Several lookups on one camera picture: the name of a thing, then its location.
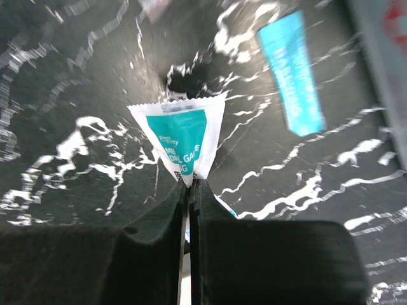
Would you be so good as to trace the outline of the silver metal medicine case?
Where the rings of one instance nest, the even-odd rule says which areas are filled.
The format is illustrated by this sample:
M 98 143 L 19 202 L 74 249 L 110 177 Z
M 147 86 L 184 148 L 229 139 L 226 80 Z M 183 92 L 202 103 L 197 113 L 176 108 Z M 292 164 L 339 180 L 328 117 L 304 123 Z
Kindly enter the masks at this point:
M 387 108 L 399 162 L 406 169 L 406 1 L 347 2 L 380 102 Z

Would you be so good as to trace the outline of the small teal sachet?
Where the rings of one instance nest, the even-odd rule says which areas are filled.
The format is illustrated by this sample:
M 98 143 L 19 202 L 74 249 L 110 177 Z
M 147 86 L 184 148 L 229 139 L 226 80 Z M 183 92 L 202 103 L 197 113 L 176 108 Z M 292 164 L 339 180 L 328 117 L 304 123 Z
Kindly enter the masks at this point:
M 300 137 L 326 127 L 308 56 L 301 11 L 258 31 L 258 39 L 277 82 L 288 129 Z

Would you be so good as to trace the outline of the blue bandage packet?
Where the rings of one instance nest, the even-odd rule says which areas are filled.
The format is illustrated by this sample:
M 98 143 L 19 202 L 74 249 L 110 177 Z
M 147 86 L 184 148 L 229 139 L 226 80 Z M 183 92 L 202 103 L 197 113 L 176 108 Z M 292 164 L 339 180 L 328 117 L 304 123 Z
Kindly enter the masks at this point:
M 138 0 L 142 11 L 137 17 L 138 21 L 148 19 L 151 23 L 156 22 L 172 0 Z

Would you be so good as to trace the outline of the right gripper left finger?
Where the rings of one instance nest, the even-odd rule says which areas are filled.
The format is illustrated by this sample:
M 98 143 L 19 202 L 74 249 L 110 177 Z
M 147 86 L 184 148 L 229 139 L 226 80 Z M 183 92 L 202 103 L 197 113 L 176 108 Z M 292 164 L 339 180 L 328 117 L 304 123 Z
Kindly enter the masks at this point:
M 179 304 L 186 188 L 129 225 L 1 228 L 2 304 Z

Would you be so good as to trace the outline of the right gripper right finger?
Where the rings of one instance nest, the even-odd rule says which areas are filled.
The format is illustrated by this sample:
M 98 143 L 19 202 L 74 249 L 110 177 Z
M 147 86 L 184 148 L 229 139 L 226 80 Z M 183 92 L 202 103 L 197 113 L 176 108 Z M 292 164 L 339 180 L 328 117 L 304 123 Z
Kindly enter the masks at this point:
M 366 304 L 353 237 L 324 220 L 239 220 L 208 183 L 190 189 L 193 304 Z

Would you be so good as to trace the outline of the teal white wipes packet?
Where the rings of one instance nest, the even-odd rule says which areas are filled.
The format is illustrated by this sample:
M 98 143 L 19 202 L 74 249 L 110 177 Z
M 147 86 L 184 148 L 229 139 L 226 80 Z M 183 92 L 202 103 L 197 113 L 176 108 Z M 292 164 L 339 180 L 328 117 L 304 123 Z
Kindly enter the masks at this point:
M 177 181 L 174 193 L 126 228 L 135 247 L 133 304 L 179 304 L 184 248 L 190 246 L 191 299 L 201 301 L 201 212 L 195 191 L 214 162 L 227 94 L 131 105 L 141 127 Z

